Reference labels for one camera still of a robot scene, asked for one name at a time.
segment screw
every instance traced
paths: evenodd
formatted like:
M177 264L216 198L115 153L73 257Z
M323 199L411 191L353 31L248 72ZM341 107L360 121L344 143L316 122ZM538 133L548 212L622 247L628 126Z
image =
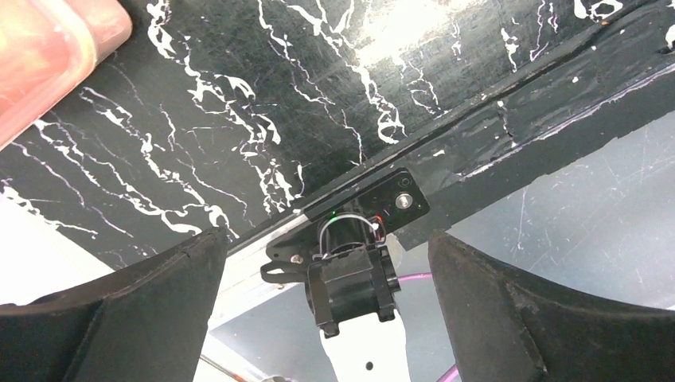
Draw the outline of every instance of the screw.
M412 205L412 197L409 193L401 193L396 197L396 207L398 209L407 209Z

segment scratched surface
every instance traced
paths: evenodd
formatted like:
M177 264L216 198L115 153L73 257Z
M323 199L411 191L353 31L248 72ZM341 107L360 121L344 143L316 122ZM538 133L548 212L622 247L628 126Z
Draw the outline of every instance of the scratched surface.
M2 194L114 268L213 225L237 241L436 121L490 103L433 153L446 156L428 162L442 164L423 187L438 191L438 179L457 181L663 69L672 55L656 52L675 33L670 0L122 4L130 41L0 153ZM597 47L571 53L605 24ZM492 99L574 55L557 80Z
M675 112L458 222L449 233L554 282L643 306L675 306ZM399 275L429 271L427 245ZM454 363L431 281L396 296L414 381ZM334 382L304 290L293 288L214 330L265 372Z

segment purple cable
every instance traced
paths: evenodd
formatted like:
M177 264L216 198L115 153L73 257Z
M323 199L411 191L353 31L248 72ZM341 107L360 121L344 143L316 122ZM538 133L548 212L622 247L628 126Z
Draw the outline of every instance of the purple cable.
M431 278L431 272L413 273L412 275L405 275L405 276L399 277L399 281L430 279L430 278Z
M453 364L450 370L446 371L436 382L451 382L452 380L455 380L457 376L459 376L459 370L457 369L457 365Z
M421 280L421 279L430 279L431 278L431 272L424 272L424 273L413 273L412 275L405 275L399 277L399 282L401 281L410 281L410 280ZM440 377L439 380L436 382L451 382L452 380L455 380L459 376L459 370L457 369L457 365L453 364L450 370L446 371L443 376Z

